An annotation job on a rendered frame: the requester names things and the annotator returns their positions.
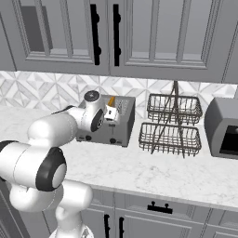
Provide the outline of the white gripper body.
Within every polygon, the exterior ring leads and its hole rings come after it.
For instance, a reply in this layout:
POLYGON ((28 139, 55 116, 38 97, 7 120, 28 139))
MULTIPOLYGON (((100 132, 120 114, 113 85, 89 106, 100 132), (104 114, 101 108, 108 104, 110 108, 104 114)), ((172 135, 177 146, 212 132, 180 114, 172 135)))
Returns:
POLYGON ((109 122, 118 122, 119 121, 119 112, 117 111, 116 108, 107 105, 104 118, 106 121, 109 121, 109 122))

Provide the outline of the silver toaster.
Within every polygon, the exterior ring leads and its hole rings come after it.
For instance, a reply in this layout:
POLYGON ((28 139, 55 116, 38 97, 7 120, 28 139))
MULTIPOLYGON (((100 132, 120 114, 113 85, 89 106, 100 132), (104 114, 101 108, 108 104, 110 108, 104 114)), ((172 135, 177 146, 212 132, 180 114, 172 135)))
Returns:
POLYGON ((92 140, 86 142, 111 144, 110 139, 116 139, 116 143, 112 145, 127 147, 135 122, 135 103, 134 97, 115 96, 115 108, 119 111, 120 124, 109 126, 109 122, 104 121, 96 132, 79 130, 76 134, 76 140, 86 141, 86 136, 89 135, 92 140))

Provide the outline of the grey countertop appliance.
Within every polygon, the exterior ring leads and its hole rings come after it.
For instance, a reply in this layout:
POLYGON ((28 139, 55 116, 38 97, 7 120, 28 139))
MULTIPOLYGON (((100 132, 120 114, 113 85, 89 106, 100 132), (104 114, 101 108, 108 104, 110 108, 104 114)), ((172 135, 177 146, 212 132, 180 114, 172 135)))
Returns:
POLYGON ((213 98, 204 127, 212 156, 238 160, 238 99, 213 98))

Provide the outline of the grey base cupboard door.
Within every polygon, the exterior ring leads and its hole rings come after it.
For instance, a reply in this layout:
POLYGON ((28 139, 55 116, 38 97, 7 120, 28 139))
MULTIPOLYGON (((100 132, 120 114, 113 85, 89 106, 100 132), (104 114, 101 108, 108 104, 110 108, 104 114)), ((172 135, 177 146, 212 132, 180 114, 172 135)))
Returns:
POLYGON ((119 218, 124 220, 124 238, 200 238, 203 224, 180 218, 169 218, 115 209, 116 232, 119 238, 119 218))
POLYGON ((94 238, 105 238, 104 215, 108 214, 110 238, 115 238, 113 209, 104 205, 91 205, 81 212, 83 222, 93 232, 94 238))

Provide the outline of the grey drawer front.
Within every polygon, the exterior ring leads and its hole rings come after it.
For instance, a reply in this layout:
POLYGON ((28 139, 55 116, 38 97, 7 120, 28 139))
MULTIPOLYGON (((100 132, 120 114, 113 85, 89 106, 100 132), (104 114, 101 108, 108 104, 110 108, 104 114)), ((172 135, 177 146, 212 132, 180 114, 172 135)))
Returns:
POLYGON ((208 207, 203 207, 199 205, 190 205, 179 202, 172 202, 168 200, 160 200, 149 197, 142 197, 137 195, 125 195, 125 209, 131 211, 142 212, 145 214, 155 215, 155 216, 165 216, 171 218, 181 218, 189 221, 204 223, 209 213, 208 207), (173 209, 172 214, 165 214, 156 211, 150 211, 147 209, 152 201, 155 201, 157 206, 164 206, 169 204, 169 208, 173 209))

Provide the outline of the grey wall cupboard door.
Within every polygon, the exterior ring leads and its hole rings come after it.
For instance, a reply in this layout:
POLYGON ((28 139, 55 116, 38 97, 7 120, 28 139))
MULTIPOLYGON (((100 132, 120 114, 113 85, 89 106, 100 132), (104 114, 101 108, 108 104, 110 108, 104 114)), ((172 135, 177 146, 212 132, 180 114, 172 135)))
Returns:
POLYGON ((107 0, 0 0, 14 69, 107 75, 107 0), (94 61, 90 5, 99 14, 100 65, 94 61))
POLYGON ((108 17, 111 75, 238 84, 238 0, 108 0, 108 17))

